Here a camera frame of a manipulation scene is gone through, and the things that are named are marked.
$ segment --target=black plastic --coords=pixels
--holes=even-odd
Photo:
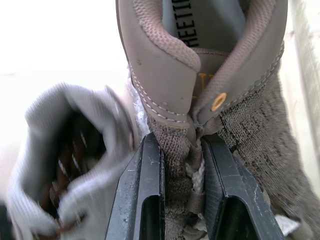
[[[147,135],[122,174],[106,240],[165,239],[164,155]]]
[[[217,135],[201,140],[210,240],[284,240],[256,179]]]
[[[210,240],[284,240],[256,179],[217,135],[201,140]],[[164,154],[147,135],[122,174],[106,240],[165,239]]]

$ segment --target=sneaker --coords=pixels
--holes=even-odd
[[[27,110],[7,194],[17,240],[105,238],[118,180],[138,143],[121,94],[63,83]]]
[[[165,154],[166,239],[190,239],[184,227],[202,217],[199,139],[214,133],[267,191],[274,214],[320,239],[320,202],[277,75],[287,10],[287,0],[117,0],[132,84]]]

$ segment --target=white stitching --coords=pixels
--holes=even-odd
[[[270,67],[268,70],[265,71],[265,73],[262,75],[264,76],[264,79],[259,82],[259,84],[255,85],[254,83],[249,86],[246,90],[245,90],[245,94],[241,95],[240,97],[238,97],[236,100],[233,100],[231,102],[229,102],[228,104],[224,105],[221,109],[220,112],[223,111],[225,108],[227,108],[228,106],[230,106],[233,103],[236,103],[237,101],[239,101],[240,99],[242,99],[243,97],[246,97],[250,91],[252,91],[254,88],[259,87],[261,84],[264,84],[267,80],[267,78],[271,75],[271,72],[275,69],[276,65],[278,64],[279,60],[280,60],[280,55],[282,54],[284,49],[284,46],[281,46],[280,52],[279,54],[276,56],[276,58],[273,60],[273,62],[271,63]]]
[[[163,110],[163,111],[166,111],[166,112],[168,112],[168,113],[170,113],[170,114],[174,114],[174,115],[176,115],[176,116],[186,116],[186,114],[179,114],[179,113],[175,113],[175,112],[173,112],[173,111],[169,111],[169,110],[163,108],[162,106],[159,106],[159,105],[156,104],[154,101],[152,101],[152,99],[148,96],[148,94],[146,93],[146,91],[145,91],[144,88],[142,87],[142,84],[139,82],[137,76],[135,75],[135,73],[134,73],[134,71],[133,71],[133,68],[132,68],[132,65],[129,64],[129,66],[130,66],[130,69],[131,69],[131,74],[132,74],[132,76],[133,76],[133,81],[135,82],[135,84],[136,84],[136,86],[137,86],[137,90],[139,91],[139,95],[142,97],[142,99],[143,99],[143,101],[145,102],[146,106],[147,106],[148,108],[150,108],[151,111],[153,111],[153,112],[154,112],[155,114],[157,114],[159,117],[161,117],[161,118],[163,118],[163,119],[165,119],[165,120],[171,121],[171,122],[176,122],[176,123],[186,123],[186,122],[187,122],[187,121],[177,121],[177,120],[174,120],[174,119],[167,118],[167,117],[159,114],[156,110],[154,110],[154,109],[152,108],[152,106],[150,106],[150,105],[148,104],[148,102],[147,102],[147,100],[145,99],[145,97],[147,97],[148,100],[151,101],[153,105],[157,106],[158,108],[160,108],[160,109]]]

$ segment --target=gray sneaker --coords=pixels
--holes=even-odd
[[[199,139],[214,133],[267,191],[274,214],[310,226],[303,239],[320,239],[320,202],[277,75],[287,9],[287,0],[117,0],[132,83],[165,154],[166,239],[203,237],[188,228],[205,203]]]

